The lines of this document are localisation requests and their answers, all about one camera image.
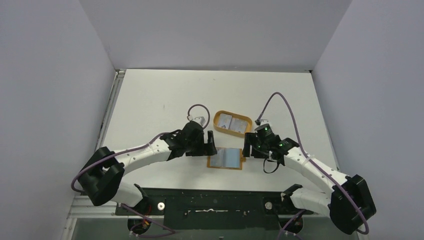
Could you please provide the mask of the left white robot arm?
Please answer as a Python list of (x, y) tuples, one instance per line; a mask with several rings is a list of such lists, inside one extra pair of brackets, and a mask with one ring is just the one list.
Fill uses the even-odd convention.
[(182, 129), (164, 132), (141, 146), (113, 151), (104, 146), (97, 149), (72, 180), (78, 182), (94, 206), (107, 202), (124, 204), (136, 215), (147, 211), (148, 200), (137, 183), (123, 182), (123, 177), (148, 165), (186, 157), (217, 154), (214, 133), (205, 131), (196, 121)]

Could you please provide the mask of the orange leather card holder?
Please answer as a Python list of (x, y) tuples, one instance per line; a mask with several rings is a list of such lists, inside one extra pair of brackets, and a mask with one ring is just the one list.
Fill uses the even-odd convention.
[(215, 155), (208, 156), (207, 167), (213, 169), (242, 170), (246, 157), (241, 148), (218, 147)]

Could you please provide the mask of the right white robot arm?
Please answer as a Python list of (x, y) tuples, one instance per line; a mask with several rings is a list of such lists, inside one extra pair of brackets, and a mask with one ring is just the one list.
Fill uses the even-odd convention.
[(300, 143), (280, 138), (268, 123), (244, 135), (244, 157), (273, 160), (308, 179), (319, 191), (294, 184), (281, 194), (281, 207), (289, 214), (311, 211), (328, 217), (343, 233), (352, 234), (377, 212), (367, 182), (349, 176), (307, 153)]

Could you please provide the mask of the orange plastic tray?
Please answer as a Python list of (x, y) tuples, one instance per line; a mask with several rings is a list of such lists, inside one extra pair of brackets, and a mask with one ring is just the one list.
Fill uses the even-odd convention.
[(251, 118), (225, 110), (217, 111), (213, 117), (213, 127), (216, 131), (239, 138), (250, 133), (252, 126)]

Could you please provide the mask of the silver VIP credit card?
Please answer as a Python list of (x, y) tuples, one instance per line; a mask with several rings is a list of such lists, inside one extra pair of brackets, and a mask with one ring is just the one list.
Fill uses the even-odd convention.
[(209, 159), (209, 167), (211, 168), (222, 168), (225, 166), (226, 150), (219, 148), (216, 155), (212, 155)]

